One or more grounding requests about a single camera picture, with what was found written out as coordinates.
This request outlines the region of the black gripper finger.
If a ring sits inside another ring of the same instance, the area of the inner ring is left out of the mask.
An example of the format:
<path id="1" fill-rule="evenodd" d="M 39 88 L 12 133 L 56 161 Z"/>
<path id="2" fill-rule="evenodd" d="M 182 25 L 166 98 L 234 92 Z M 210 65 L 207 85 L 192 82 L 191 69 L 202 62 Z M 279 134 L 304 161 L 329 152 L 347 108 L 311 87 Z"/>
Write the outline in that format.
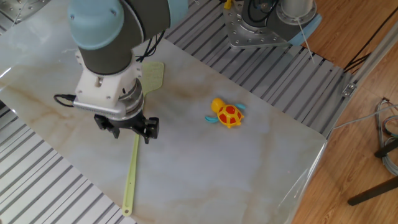
<path id="1" fill-rule="evenodd" d="M 144 138 L 145 144 L 149 144 L 151 139 L 157 139 L 159 135 L 159 118 L 150 117 L 142 119 L 136 123 L 136 133 Z"/>
<path id="2" fill-rule="evenodd" d="M 119 137 L 119 134 L 120 134 L 119 128 L 117 128 L 113 124 L 111 124 L 108 118 L 96 114 L 96 115 L 94 115 L 94 120 L 101 130 L 109 131 L 110 133 L 113 134 L 115 139 L 117 139 Z"/>

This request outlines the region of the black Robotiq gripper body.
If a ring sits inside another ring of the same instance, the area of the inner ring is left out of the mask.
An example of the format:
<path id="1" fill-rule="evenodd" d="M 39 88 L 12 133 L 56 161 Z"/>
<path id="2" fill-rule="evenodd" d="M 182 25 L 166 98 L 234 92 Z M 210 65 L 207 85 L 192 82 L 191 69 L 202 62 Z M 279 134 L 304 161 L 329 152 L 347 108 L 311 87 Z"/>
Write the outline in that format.
<path id="1" fill-rule="evenodd" d="M 105 116 L 102 116 L 104 120 L 104 126 L 106 129 L 110 131 L 116 131 L 119 129 L 132 129 L 134 131 L 144 131 L 146 129 L 145 120 L 143 112 L 140 111 L 138 114 L 133 116 L 132 118 L 124 119 L 124 120 L 115 120 L 110 119 Z"/>

